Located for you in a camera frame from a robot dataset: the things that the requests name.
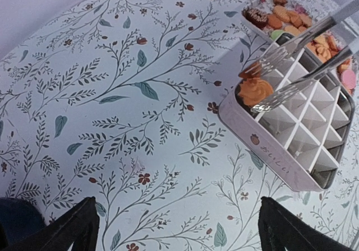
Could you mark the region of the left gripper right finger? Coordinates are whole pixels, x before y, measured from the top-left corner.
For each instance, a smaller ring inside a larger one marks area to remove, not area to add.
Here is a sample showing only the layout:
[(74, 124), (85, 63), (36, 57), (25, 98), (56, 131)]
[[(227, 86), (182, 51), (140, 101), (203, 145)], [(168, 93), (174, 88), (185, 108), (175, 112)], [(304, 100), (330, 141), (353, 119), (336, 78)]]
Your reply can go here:
[(304, 223), (270, 197), (261, 197), (258, 228), (262, 251), (358, 250), (358, 235), (347, 247)]

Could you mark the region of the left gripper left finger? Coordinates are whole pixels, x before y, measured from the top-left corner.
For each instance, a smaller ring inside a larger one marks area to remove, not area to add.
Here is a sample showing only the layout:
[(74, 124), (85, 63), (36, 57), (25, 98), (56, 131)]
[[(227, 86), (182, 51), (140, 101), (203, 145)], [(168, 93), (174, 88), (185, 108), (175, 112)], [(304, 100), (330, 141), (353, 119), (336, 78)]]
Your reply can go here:
[(3, 250), (95, 250), (100, 218), (94, 197), (86, 197), (35, 234)]

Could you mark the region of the metal tin with white dividers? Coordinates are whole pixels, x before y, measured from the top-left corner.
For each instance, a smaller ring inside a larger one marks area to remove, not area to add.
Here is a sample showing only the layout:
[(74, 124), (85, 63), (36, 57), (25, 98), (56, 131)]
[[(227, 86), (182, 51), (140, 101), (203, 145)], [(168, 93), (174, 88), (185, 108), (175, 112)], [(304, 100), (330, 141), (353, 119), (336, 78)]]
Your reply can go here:
[(327, 74), (279, 107), (253, 113), (231, 91), (219, 106), (221, 121), (292, 190), (327, 190), (347, 142), (355, 102), (334, 74)]

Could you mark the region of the orange swirl cookie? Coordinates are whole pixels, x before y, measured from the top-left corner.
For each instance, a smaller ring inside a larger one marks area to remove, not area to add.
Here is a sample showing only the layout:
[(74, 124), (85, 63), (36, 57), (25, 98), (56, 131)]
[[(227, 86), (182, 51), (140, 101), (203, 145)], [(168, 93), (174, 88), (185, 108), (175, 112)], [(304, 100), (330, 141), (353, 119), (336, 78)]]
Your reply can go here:
[(268, 81), (255, 77), (243, 80), (240, 83), (238, 96), (244, 105), (253, 107), (273, 93), (274, 90)]

